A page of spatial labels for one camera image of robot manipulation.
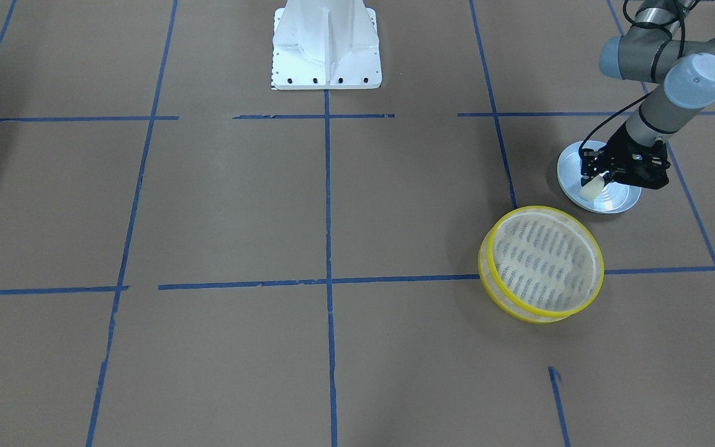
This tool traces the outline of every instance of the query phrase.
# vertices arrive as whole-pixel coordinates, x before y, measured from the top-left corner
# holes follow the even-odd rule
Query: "yellow-rimmed basket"
[[[603,284],[598,242],[558,209],[522,207],[502,217],[479,249],[479,276],[494,302],[529,323],[552,323],[590,305]]]

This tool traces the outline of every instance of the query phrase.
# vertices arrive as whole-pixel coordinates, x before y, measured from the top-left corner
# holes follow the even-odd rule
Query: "white plastic mount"
[[[363,0],[289,0],[275,12],[272,87],[378,88],[377,13]]]

